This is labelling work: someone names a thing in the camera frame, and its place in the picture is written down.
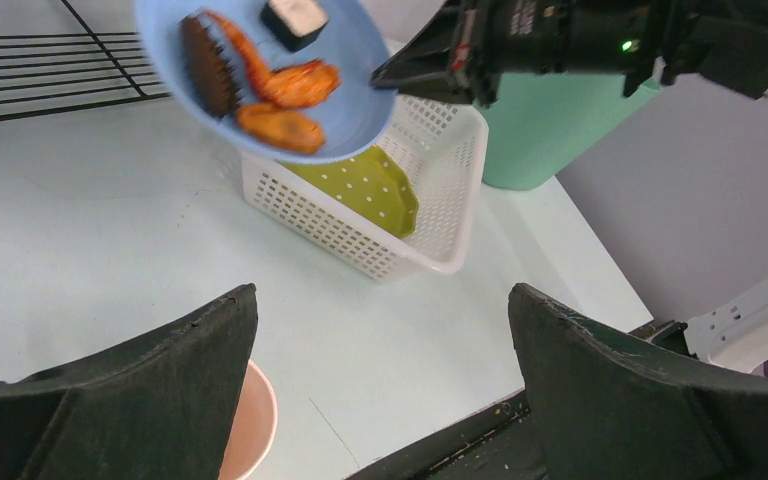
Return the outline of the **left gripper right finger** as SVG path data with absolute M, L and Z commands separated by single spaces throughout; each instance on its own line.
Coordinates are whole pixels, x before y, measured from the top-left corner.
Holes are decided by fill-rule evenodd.
M 508 317 L 554 479 L 768 479 L 768 378 L 706 364 L 532 286 Z

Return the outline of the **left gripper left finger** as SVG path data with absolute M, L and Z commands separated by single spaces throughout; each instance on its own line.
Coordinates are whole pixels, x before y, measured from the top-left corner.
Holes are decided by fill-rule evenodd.
M 166 325 L 0 382 L 0 479 L 215 479 L 258 325 L 238 286 Z

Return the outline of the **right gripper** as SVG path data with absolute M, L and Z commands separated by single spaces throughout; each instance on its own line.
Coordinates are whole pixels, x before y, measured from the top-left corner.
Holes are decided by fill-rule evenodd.
M 465 1 L 443 6 L 370 77 L 444 103 L 498 98 L 506 73 L 621 75 L 632 96 L 657 57 L 659 1 Z

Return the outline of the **blue plate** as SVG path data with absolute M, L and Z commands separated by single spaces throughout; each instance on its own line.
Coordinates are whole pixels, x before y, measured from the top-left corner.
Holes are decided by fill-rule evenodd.
M 372 145 L 389 126 L 394 89 L 375 89 L 373 71 L 390 56 L 373 19 L 358 1 L 324 1 L 328 22 L 310 45 L 291 52 L 261 21 L 262 1 L 136 1 L 134 19 L 144 50 L 161 79 L 183 108 L 203 126 L 252 154 L 281 162 L 314 165 L 354 156 Z M 257 46 L 270 68 L 321 59 L 338 69 L 340 86 L 323 103 L 305 110 L 318 122 L 326 142 L 312 155 L 282 150 L 240 129 L 236 120 L 219 119 L 202 105 L 188 78 L 179 23 L 213 10 L 237 25 Z

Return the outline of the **pink mug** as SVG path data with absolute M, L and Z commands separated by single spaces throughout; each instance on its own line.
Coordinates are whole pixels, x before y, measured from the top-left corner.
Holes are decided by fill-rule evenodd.
M 269 453 L 277 423 L 278 404 L 273 386 L 250 360 L 218 479 L 248 479 Z

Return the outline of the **green dotted plate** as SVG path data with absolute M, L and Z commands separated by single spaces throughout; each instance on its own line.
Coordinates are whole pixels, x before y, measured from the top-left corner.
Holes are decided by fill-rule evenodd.
M 397 238 L 415 232 L 419 200 L 407 174 L 378 146 L 339 162 L 284 167 Z

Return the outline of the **white plastic basket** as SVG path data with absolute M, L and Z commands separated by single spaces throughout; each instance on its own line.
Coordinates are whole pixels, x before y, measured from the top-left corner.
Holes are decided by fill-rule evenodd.
M 244 153 L 245 200 L 379 281 L 463 265 L 489 128 L 474 107 L 400 97 L 376 144 L 292 165 Z

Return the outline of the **green trash bin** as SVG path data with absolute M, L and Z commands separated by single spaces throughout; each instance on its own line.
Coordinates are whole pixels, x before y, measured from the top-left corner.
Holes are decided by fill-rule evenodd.
M 527 191 L 544 184 L 661 91 L 653 78 L 630 97 L 621 75 L 502 77 L 498 100 L 481 111 L 489 137 L 482 181 Z

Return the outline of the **orange food on blue plate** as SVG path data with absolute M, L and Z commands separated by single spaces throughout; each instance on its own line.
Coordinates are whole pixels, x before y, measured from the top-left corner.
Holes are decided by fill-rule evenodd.
M 210 18 L 243 61 L 246 80 L 261 100 L 284 109 L 307 109 L 325 102 L 341 85 L 340 72 L 322 59 L 271 69 L 254 42 L 229 18 L 211 10 Z

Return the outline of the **white black food cube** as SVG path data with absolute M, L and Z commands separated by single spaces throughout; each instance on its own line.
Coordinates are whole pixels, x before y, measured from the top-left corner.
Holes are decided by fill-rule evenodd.
M 285 49 L 297 52 L 319 37 L 329 16 L 315 0 L 268 0 L 260 20 Z

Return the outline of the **small orange food piece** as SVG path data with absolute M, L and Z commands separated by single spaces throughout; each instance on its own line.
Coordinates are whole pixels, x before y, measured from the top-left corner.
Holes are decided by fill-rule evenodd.
M 318 122 L 298 111 L 269 103 L 240 106 L 236 121 L 245 133 L 283 150 L 312 155 L 326 143 L 325 132 Z

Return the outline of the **dark food piece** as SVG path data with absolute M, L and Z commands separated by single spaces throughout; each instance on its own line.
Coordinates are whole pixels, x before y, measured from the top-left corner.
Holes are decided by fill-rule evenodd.
M 185 69 L 200 105 L 213 117 L 236 112 L 238 88 L 223 49 L 194 15 L 179 22 Z

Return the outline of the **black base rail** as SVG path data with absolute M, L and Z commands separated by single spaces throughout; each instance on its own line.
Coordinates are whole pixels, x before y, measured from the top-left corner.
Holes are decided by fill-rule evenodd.
M 727 467 L 691 394 L 674 410 L 601 380 L 546 400 L 523 390 L 354 473 L 356 479 L 700 479 Z

